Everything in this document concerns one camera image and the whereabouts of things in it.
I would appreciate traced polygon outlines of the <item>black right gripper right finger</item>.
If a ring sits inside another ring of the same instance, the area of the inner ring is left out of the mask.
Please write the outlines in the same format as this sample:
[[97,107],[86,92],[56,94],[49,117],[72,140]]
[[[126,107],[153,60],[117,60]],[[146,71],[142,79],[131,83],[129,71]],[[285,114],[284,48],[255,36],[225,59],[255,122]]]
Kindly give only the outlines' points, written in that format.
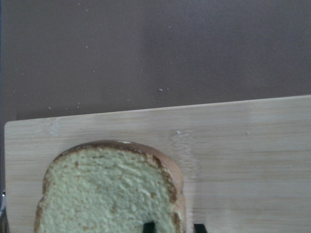
[[204,224],[194,224],[194,233],[207,233],[207,229]]

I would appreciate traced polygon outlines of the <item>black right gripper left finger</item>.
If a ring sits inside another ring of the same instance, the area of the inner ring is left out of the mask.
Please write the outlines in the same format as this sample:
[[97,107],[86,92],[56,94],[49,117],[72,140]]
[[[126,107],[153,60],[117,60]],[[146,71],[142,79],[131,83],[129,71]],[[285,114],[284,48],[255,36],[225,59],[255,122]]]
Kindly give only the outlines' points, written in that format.
[[147,222],[143,224],[143,233],[156,233],[156,225],[154,222]]

